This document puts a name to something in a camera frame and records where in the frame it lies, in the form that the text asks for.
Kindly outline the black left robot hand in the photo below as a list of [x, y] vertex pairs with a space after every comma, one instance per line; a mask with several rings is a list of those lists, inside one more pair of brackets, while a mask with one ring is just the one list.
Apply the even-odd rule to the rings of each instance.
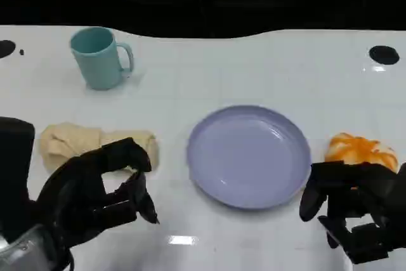
[[[102, 175], [125, 167], [135, 169], [113, 192], [105, 190]], [[159, 222], [147, 192], [150, 158], [132, 138], [125, 138], [73, 157], [47, 180], [39, 197], [40, 220], [57, 243], [66, 248], [85, 243], [106, 229], [135, 221], [141, 216]]]

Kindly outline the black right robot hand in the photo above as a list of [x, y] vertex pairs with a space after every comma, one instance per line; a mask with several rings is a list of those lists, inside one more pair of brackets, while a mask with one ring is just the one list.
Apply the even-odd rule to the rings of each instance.
[[388, 258], [405, 247], [405, 166], [394, 173], [380, 164], [343, 161], [311, 165], [299, 216], [318, 217], [332, 249], [342, 247], [354, 264]]

